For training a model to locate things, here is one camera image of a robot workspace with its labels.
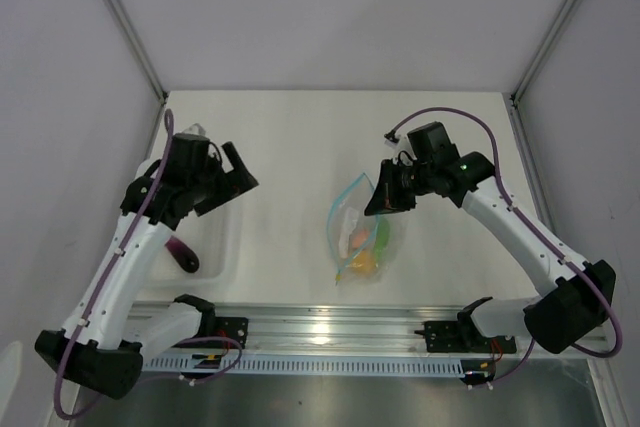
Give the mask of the green toy vegetable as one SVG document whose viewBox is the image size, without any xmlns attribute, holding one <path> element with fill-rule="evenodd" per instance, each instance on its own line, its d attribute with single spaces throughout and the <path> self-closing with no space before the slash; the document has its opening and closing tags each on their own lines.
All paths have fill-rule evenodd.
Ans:
<svg viewBox="0 0 640 427">
<path fill-rule="evenodd" d="M 390 238 L 391 224 L 385 217 L 382 217 L 378 223 L 376 239 L 373 248 L 373 253 L 376 256 L 382 256 L 385 253 L 389 246 Z"/>
</svg>

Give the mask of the peach coloured egg toy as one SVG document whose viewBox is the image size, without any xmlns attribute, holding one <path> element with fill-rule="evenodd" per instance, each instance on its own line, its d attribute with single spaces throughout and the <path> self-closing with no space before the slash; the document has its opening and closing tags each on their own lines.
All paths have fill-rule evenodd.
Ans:
<svg viewBox="0 0 640 427">
<path fill-rule="evenodd" d="M 352 250 L 362 248 L 368 241 L 370 232 L 366 229 L 360 230 L 357 233 L 353 233 L 350 236 L 350 247 Z"/>
</svg>

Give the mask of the clear zip top bag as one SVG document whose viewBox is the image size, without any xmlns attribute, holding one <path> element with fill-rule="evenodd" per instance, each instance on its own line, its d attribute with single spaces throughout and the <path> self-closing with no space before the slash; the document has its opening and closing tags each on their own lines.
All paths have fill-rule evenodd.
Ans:
<svg viewBox="0 0 640 427">
<path fill-rule="evenodd" d="M 405 240 L 404 215 L 365 214 L 373 193 L 371 179 L 361 173 L 329 208 L 326 238 L 338 286 L 380 281 Z"/>
</svg>

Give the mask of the yellow toy lemon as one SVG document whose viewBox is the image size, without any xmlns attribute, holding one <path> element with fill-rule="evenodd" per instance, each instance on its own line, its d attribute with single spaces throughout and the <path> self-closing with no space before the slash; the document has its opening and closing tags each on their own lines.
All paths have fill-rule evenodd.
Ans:
<svg viewBox="0 0 640 427">
<path fill-rule="evenodd" d="M 350 262 L 348 268 L 354 275 L 365 279 L 374 278 L 380 273 L 378 259 L 375 253 L 370 250 L 359 252 Z"/>
</svg>

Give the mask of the purple toy eggplant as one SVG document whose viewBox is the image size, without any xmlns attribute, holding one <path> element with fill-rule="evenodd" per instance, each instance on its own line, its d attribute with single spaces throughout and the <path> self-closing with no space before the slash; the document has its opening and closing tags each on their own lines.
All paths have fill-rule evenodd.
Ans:
<svg viewBox="0 0 640 427">
<path fill-rule="evenodd" d="M 179 238 L 172 236 L 165 248 L 184 272 L 195 274 L 199 270 L 200 260 L 197 254 Z"/>
</svg>

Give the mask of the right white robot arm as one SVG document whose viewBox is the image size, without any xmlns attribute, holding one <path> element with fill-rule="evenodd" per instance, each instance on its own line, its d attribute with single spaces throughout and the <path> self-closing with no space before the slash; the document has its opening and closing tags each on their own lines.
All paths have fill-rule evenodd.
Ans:
<svg viewBox="0 0 640 427">
<path fill-rule="evenodd" d="M 532 282 L 530 299 L 485 297 L 459 312 L 458 342 L 479 350 L 496 336 L 527 336 L 559 354 L 613 318 L 616 273 L 604 260 L 590 262 L 528 216 L 480 152 L 459 153 L 444 125 L 409 132 L 409 147 L 382 160 L 367 216 L 407 212 L 419 196 L 451 201 L 486 228 Z"/>
</svg>

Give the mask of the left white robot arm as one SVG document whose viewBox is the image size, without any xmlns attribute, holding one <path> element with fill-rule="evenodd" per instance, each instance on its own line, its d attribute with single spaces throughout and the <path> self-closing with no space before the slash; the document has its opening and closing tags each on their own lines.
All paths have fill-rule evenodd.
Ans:
<svg viewBox="0 0 640 427">
<path fill-rule="evenodd" d="M 151 267 L 189 214 L 203 216 L 257 187 L 231 142 L 177 133 L 163 156 L 133 180 L 121 202 L 113 240 L 90 286 L 58 330 L 39 333 L 34 349 L 63 379 L 112 399 L 126 396 L 145 362 L 186 340 L 216 337 L 213 303 L 190 294 L 136 333 L 125 329 Z"/>
</svg>

